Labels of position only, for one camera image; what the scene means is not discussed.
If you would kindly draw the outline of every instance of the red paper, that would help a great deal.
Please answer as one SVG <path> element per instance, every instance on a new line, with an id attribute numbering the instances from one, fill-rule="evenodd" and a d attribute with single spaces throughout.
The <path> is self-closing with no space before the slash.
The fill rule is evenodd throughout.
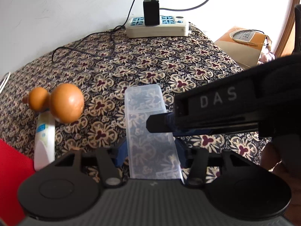
<path id="1" fill-rule="evenodd" d="M 17 191 L 34 173 L 32 159 L 0 140 L 0 218 L 8 226 L 17 225 L 25 217 Z"/>

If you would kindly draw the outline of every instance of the white lettering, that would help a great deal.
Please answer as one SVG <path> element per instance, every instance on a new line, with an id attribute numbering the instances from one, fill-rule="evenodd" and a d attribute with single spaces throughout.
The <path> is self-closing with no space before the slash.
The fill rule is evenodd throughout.
<path id="1" fill-rule="evenodd" d="M 228 100 L 230 100 L 230 101 L 236 100 L 236 98 L 237 98 L 236 92 L 234 92 L 234 90 L 235 90 L 235 87 L 229 87 L 229 88 L 228 88 L 228 94 L 229 94 L 230 96 L 232 96 L 232 97 L 229 97 L 229 98 L 228 98 Z"/>
<path id="2" fill-rule="evenodd" d="M 201 96 L 201 108 L 206 108 L 208 106 L 207 96 Z"/>
<path id="3" fill-rule="evenodd" d="M 215 93 L 213 105 L 215 105 L 216 102 L 220 102 L 221 104 L 223 103 L 223 101 L 222 101 L 221 97 L 219 96 L 218 92 Z"/>

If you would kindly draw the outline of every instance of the patterned fabric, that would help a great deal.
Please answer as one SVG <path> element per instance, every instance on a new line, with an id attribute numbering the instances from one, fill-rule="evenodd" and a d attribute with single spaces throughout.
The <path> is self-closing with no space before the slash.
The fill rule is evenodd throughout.
<path id="1" fill-rule="evenodd" d="M 56 123 L 56 158 L 71 147 L 85 151 L 111 146 L 125 136 L 124 91 L 128 87 L 158 84 L 168 111 L 173 110 L 174 95 L 235 74 L 241 68 L 210 39 L 192 28 L 188 37 L 127 38 L 124 30 L 114 33 L 116 52 L 110 58 L 58 50 L 51 62 L 48 53 L 14 72 L 0 96 L 0 138 L 18 151 L 33 157 L 37 115 L 22 104 L 25 94 L 41 86 L 51 92 L 60 83 L 78 86 L 85 98 L 85 108 L 78 121 L 69 125 Z M 78 50 L 110 55 L 108 34 L 97 34 L 78 44 Z M 257 133 L 185 137 L 189 147 L 199 146 L 210 152 L 231 149 L 258 163 L 266 141 Z M 88 168 L 91 176 L 97 170 Z M 127 162 L 120 168 L 129 176 Z M 184 177 L 188 171 L 183 170 Z M 208 178 L 219 174 L 208 170 Z"/>

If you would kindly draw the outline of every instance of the plastic container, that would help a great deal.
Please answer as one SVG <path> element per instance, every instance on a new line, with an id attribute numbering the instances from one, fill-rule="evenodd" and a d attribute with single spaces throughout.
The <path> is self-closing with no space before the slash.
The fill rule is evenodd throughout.
<path id="1" fill-rule="evenodd" d="M 182 179 L 172 133 L 150 133 L 150 115 L 166 113 L 158 85 L 130 87 L 125 91 L 126 139 L 130 177 L 139 179 Z"/>
<path id="2" fill-rule="evenodd" d="M 36 171 L 55 160 L 55 119 L 50 111 L 40 113 L 35 136 L 33 164 Z"/>

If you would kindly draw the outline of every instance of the wall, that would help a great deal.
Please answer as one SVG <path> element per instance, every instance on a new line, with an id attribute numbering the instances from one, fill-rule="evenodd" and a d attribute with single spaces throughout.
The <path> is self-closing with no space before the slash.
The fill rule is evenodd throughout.
<path id="1" fill-rule="evenodd" d="M 136 0 L 132 15 L 143 14 Z M 204 0 L 159 0 L 161 7 L 188 8 Z M 0 0 L 0 76 L 87 34 L 122 24 L 132 0 Z M 178 12 L 215 40 L 234 25 L 264 31 L 276 49 L 289 0 L 210 0 Z M 161 14 L 173 14 L 161 11 Z"/>

